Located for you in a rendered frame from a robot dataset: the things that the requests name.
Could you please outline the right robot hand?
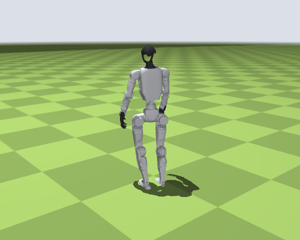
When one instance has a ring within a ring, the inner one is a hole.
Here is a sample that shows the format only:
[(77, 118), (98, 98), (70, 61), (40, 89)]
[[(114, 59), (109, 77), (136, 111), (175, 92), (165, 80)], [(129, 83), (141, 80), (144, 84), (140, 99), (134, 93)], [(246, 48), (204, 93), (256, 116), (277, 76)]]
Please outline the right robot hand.
[[(159, 107), (160, 107), (160, 106), (159, 106)], [(166, 106), (164, 107), (164, 109), (159, 108), (159, 113), (165, 114), (165, 113), (164, 113), (165, 109), (166, 109)]]

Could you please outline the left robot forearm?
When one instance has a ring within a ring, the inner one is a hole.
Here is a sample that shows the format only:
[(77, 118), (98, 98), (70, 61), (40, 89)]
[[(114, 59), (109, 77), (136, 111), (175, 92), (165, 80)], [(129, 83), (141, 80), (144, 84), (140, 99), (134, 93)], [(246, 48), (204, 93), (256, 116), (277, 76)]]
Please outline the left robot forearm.
[(129, 103), (130, 103), (130, 99), (126, 98), (126, 94), (127, 94), (127, 91), (124, 94), (119, 114), (121, 114), (121, 112), (124, 112), (124, 115), (125, 115), (126, 114), (126, 110), (128, 109), (128, 106), (129, 106)]

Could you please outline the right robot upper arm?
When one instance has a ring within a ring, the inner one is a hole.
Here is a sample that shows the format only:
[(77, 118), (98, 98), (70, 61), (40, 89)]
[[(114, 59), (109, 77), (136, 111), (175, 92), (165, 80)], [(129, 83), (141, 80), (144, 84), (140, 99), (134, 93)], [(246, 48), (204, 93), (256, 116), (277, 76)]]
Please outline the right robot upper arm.
[(162, 69), (162, 85), (163, 85), (163, 88), (162, 88), (162, 95), (166, 95), (169, 93), (169, 75), (170, 75), (170, 72), (169, 70), (167, 70), (166, 68), (164, 67), (161, 67)]

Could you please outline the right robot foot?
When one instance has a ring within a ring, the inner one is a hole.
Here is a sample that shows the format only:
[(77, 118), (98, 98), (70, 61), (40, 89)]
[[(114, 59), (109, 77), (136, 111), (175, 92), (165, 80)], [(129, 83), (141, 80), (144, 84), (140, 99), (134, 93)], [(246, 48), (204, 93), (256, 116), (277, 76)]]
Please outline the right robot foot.
[[(158, 182), (158, 184), (160, 185), (160, 178), (159, 177), (157, 177), (156, 179), (155, 179), (157, 182)], [(164, 183), (162, 182), (162, 185), (160, 185), (160, 186), (162, 186), (162, 187), (165, 187), (165, 185), (164, 185)]]

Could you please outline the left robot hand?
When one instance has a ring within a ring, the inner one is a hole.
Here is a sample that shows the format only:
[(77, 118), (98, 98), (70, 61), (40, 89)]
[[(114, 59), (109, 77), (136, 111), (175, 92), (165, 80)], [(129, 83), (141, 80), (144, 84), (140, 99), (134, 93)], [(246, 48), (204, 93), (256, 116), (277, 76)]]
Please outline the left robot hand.
[(126, 123), (124, 123), (124, 120), (125, 120), (125, 113), (124, 112), (121, 112), (120, 114), (119, 114), (119, 116), (120, 116), (120, 124), (121, 124), (121, 127), (123, 128), (123, 129), (125, 129), (126, 128)]

